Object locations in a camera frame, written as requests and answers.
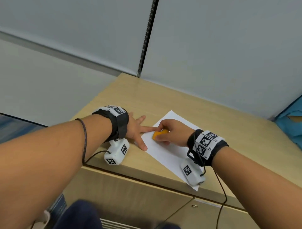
wooden cabinet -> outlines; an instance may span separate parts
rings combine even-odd
[[[68,205],[95,204],[100,217],[143,229],[155,228],[193,198],[89,167],[82,167],[64,190]]]
[[[166,222],[179,225],[181,229],[216,228],[221,205],[194,198]],[[219,229],[259,229],[250,215],[235,208],[224,206],[218,224]]]

white vent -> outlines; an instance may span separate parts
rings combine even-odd
[[[140,229],[138,227],[133,227],[126,224],[120,224],[107,219],[100,218],[100,220],[102,222],[102,226],[104,229]]]

white paper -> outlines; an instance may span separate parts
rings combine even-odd
[[[162,119],[160,119],[154,126],[159,126],[161,120],[164,119],[176,119],[178,121],[181,121],[185,125],[191,127],[192,129],[200,129],[198,126],[195,126],[194,124],[190,123],[189,121],[185,120],[183,117],[177,115],[172,110],[169,111]],[[156,142],[152,139],[152,136],[154,134],[154,131],[149,133],[144,133],[142,135],[142,139],[145,142],[145,144],[148,147],[148,150],[146,151],[148,154],[150,154],[152,157],[154,157],[156,160],[158,160],[162,165],[167,167],[170,171],[172,171],[176,176],[178,176],[180,179],[182,179],[184,182],[186,182],[188,185],[190,185],[187,181],[187,178],[185,177],[184,173],[182,172],[182,169],[180,168],[180,163],[184,158],[187,157],[187,152],[189,150],[188,147],[179,147],[174,144],[170,144],[169,146],[166,146],[162,142]],[[198,185],[197,186],[191,186],[196,191],[198,191]]]

orange sponge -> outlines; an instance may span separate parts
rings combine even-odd
[[[165,130],[165,129],[163,129],[161,132],[155,131],[154,134],[153,134],[153,136],[152,136],[152,139],[155,140],[155,137],[156,137],[157,135],[160,135],[160,134],[167,134],[167,133],[169,133],[169,131],[168,131],[168,130]]]

forearm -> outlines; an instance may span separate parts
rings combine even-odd
[[[109,137],[109,119],[90,115],[88,159]],[[0,145],[0,228],[24,228],[63,191],[82,166],[84,131],[71,121]]]
[[[260,228],[302,227],[302,188],[229,147],[212,167]]]

